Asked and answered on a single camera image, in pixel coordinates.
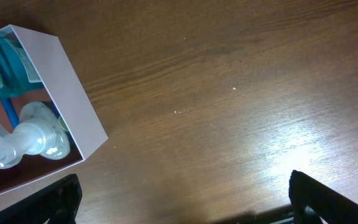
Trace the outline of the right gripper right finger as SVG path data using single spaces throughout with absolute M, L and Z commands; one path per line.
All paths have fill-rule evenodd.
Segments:
M 303 172 L 292 171 L 289 198 L 295 223 L 358 223 L 358 204 Z

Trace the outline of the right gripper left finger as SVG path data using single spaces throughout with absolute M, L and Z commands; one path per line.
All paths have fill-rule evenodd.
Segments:
M 0 224 L 73 224 L 82 198 L 76 174 L 70 174 L 0 211 Z

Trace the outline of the clear pump soap bottle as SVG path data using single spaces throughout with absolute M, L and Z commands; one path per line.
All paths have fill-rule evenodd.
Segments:
M 20 163 L 24 155 L 60 160 L 69 155 L 71 135 L 51 102 L 33 101 L 21 109 L 12 133 L 0 124 L 0 169 Z

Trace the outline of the blue toothbrush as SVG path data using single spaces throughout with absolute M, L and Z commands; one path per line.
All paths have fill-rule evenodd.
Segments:
M 17 116 L 17 113 L 13 107 L 13 104 L 11 102 L 10 98 L 1 98 L 0 102 L 2 104 L 3 109 L 6 112 L 6 115 L 8 117 L 8 120 L 14 129 L 19 124 L 19 118 Z

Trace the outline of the blue mouthwash bottle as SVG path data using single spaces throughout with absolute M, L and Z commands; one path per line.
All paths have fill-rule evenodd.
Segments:
M 0 98 L 21 96 L 43 87 L 39 74 L 15 33 L 0 33 Z

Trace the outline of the white cardboard box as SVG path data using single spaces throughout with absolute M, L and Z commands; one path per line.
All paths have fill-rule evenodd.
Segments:
M 83 162 L 108 138 L 59 38 L 14 25 L 0 29 L 0 33 L 8 31 L 15 33 L 44 84 L 42 89 L 10 98 L 18 118 L 30 102 L 51 102 L 69 130 L 71 151 L 60 160 L 24 155 L 17 165 L 0 169 L 0 195 Z M 1 102 L 0 124 L 13 132 Z

